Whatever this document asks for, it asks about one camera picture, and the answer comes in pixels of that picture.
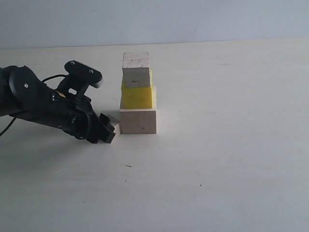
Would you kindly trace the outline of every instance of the block tower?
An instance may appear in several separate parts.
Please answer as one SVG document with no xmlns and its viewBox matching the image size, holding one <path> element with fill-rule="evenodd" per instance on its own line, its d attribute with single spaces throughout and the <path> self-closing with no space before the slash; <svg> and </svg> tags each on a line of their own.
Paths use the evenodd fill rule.
<svg viewBox="0 0 309 232">
<path fill-rule="evenodd" d="M 122 134 L 155 134 L 156 89 L 152 81 L 149 53 L 124 53 L 122 71 Z"/>
</svg>

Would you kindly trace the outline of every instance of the black robotic arm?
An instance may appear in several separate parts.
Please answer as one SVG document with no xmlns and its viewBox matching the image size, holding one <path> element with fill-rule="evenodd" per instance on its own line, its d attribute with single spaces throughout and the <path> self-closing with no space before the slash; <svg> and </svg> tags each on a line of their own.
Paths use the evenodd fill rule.
<svg viewBox="0 0 309 232">
<path fill-rule="evenodd" d="M 89 86 L 100 87 L 102 74 L 75 60 L 68 62 L 65 70 L 68 75 L 40 81 L 26 66 L 0 68 L 0 116 L 58 128 L 93 144 L 99 140 L 110 143 L 115 136 L 110 119 L 104 114 L 97 116 L 91 99 L 84 95 Z M 56 89 L 44 83 L 58 76 L 65 78 Z"/>
</svg>

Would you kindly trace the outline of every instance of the yellow block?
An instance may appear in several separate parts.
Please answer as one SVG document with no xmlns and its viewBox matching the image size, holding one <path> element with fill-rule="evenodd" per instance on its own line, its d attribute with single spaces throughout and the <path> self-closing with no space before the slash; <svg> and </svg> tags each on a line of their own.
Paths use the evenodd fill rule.
<svg viewBox="0 0 309 232">
<path fill-rule="evenodd" d="M 153 87 L 126 88 L 122 81 L 122 98 L 125 109 L 151 109 L 153 107 Z"/>
</svg>

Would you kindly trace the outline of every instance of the white table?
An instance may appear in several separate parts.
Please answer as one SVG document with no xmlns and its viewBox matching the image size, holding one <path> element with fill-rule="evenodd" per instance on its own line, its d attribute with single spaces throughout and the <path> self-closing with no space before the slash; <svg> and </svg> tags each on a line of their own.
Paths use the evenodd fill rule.
<svg viewBox="0 0 309 232">
<path fill-rule="evenodd" d="M 95 110 L 117 113 L 134 51 L 151 54 L 158 134 L 92 145 L 17 120 L 0 139 L 0 231 L 308 231 L 309 38 L 0 50 L 0 66 L 43 79 L 78 60 L 104 75 Z"/>
</svg>

